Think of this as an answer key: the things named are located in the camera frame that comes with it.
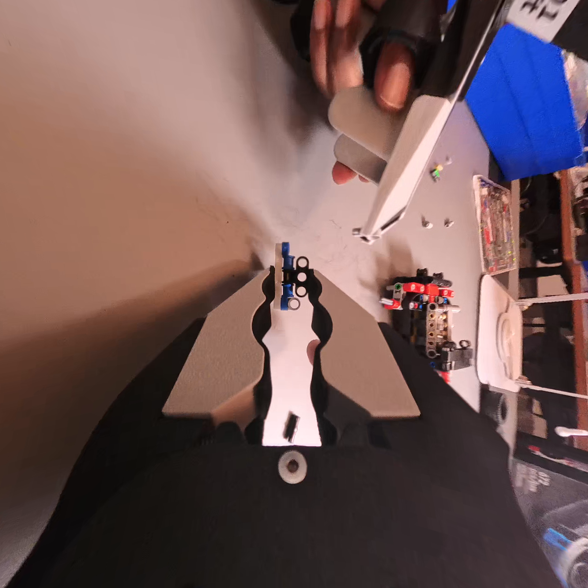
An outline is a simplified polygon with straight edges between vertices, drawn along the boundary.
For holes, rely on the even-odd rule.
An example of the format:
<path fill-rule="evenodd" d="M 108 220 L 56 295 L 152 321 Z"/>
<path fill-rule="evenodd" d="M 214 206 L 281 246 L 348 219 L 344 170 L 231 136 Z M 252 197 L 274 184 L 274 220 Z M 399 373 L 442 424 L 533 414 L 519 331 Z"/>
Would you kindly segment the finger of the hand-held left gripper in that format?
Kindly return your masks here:
<path fill-rule="evenodd" d="M 361 241 L 379 239 L 406 213 L 457 101 L 458 94 L 423 94 L 414 100 L 379 181 L 371 212 L 353 232 Z"/>

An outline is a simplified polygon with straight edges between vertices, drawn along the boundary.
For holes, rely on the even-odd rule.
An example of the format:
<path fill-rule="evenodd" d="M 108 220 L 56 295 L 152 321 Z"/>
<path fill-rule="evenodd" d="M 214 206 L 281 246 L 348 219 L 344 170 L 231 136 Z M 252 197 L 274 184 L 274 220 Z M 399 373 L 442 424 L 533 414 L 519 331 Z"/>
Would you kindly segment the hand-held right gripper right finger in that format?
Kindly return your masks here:
<path fill-rule="evenodd" d="M 377 320 L 318 270 L 309 271 L 313 355 L 311 401 L 321 435 L 421 411 Z"/>

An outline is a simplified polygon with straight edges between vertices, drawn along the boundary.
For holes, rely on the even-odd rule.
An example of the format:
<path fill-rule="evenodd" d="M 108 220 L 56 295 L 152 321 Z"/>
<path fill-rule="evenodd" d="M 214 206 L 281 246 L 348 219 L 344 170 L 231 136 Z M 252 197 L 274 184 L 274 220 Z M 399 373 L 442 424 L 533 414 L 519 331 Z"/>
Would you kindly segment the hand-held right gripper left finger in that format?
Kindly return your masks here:
<path fill-rule="evenodd" d="M 267 331 L 254 334 L 254 316 L 273 299 L 274 269 L 264 269 L 208 313 L 162 409 L 173 418 L 236 423 L 256 419 L 255 387 L 265 370 Z"/>

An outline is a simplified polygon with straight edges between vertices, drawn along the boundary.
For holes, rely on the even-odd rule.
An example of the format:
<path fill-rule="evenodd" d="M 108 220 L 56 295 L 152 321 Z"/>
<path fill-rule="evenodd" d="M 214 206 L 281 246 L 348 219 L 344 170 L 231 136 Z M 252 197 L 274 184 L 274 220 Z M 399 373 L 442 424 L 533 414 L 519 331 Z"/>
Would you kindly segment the black lego cross connector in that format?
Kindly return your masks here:
<path fill-rule="evenodd" d="M 306 256 L 295 256 L 295 270 L 283 271 L 283 283 L 294 284 L 296 298 L 307 297 L 310 269 L 310 262 Z"/>

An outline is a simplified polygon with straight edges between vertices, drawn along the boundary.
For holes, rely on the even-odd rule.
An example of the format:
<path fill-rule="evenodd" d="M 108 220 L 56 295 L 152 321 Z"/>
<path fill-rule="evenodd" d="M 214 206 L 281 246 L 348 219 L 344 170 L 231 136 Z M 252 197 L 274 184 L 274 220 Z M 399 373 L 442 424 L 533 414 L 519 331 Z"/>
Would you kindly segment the partly built lego car chassis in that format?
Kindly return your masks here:
<path fill-rule="evenodd" d="M 385 286 L 379 304 L 392 313 L 392 326 L 419 355 L 451 383 L 454 371 L 473 365 L 474 350 L 467 339 L 453 338 L 454 302 L 452 281 L 442 272 L 419 268 L 413 276 L 397 276 Z"/>

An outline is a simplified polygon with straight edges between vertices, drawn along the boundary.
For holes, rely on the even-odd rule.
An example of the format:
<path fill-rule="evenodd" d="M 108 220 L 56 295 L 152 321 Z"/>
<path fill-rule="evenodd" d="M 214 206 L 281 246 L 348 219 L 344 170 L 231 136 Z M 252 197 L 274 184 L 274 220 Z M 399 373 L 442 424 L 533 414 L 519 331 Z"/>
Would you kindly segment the person's left hand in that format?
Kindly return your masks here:
<path fill-rule="evenodd" d="M 364 83 L 359 54 L 362 8 L 378 12 L 383 1 L 315 1 L 310 31 L 310 63 L 320 92 L 332 99 L 337 92 Z M 373 91 L 387 112 L 404 108 L 414 70 L 414 57 L 404 45 L 386 43 L 379 55 Z"/>

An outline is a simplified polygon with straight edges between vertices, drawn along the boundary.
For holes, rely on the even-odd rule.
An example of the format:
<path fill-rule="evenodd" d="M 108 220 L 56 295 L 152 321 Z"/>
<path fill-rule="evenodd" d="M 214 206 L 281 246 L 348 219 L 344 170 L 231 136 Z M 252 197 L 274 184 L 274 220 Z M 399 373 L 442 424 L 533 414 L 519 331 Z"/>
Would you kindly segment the large blue storage bin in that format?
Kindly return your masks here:
<path fill-rule="evenodd" d="M 506 180 L 587 164 L 555 45 L 505 25 L 466 101 Z"/>

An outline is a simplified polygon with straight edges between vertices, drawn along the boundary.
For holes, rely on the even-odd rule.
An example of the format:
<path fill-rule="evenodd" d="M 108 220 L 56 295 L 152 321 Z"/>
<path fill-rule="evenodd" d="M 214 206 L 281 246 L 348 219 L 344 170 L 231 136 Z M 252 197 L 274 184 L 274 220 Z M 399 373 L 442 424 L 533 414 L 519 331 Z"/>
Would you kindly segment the clear plastic parts bag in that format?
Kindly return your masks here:
<path fill-rule="evenodd" d="M 569 87 L 575 126 L 584 152 L 587 152 L 587 61 L 562 50 L 564 72 Z"/>

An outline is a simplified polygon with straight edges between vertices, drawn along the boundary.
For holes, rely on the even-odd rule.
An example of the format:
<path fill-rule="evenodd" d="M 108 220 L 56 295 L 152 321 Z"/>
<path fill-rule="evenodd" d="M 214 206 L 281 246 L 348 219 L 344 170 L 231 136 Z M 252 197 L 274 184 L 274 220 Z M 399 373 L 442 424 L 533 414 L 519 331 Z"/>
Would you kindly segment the wooden edged desk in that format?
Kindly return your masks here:
<path fill-rule="evenodd" d="M 560 184 L 560 218 L 562 259 L 569 272 L 572 295 L 583 299 L 571 301 L 572 327 L 575 340 L 575 378 L 577 398 L 577 427 L 587 430 L 587 278 L 576 254 L 576 226 L 572 214 L 573 186 L 569 170 L 558 172 Z"/>

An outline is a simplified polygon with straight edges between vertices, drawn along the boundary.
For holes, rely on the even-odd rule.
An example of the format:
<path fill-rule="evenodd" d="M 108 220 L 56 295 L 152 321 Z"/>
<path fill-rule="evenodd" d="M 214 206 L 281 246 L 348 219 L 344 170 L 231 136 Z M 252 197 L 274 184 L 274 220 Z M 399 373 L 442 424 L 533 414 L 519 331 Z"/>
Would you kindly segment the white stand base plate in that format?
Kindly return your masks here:
<path fill-rule="evenodd" d="M 521 388 L 586 400 L 586 394 L 535 386 L 522 378 L 523 309 L 539 304 L 585 302 L 587 293 L 516 300 L 490 275 L 483 275 L 475 367 L 481 384 L 496 392 L 518 393 Z"/>

